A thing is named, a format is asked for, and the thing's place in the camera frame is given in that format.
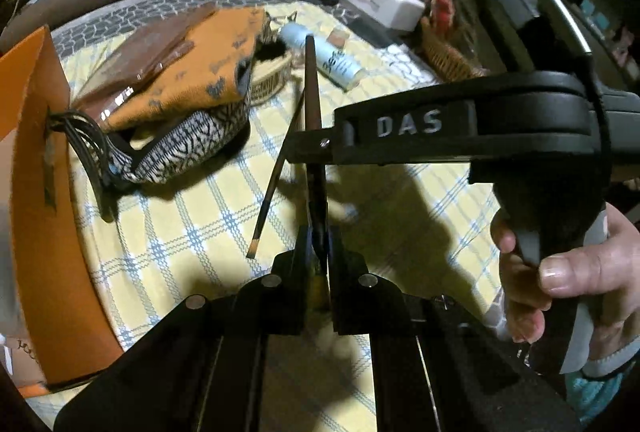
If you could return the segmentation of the right hand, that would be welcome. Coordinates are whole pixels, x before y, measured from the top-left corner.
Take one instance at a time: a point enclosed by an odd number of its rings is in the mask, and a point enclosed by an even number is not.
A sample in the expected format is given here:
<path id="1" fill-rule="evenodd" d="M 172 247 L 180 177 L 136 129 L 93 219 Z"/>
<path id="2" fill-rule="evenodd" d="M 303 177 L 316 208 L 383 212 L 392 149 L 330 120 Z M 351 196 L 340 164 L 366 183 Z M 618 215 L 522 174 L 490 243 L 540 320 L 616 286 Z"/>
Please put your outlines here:
<path id="1" fill-rule="evenodd" d="M 593 295 L 602 297 L 602 308 L 593 319 L 590 360 L 602 360 L 639 337 L 639 232 L 611 204 L 606 218 L 607 241 L 548 256 L 530 268 L 515 253 L 516 236 L 504 212 L 494 216 L 490 234 L 500 251 L 506 326 L 514 342 L 542 338 L 554 301 Z"/>

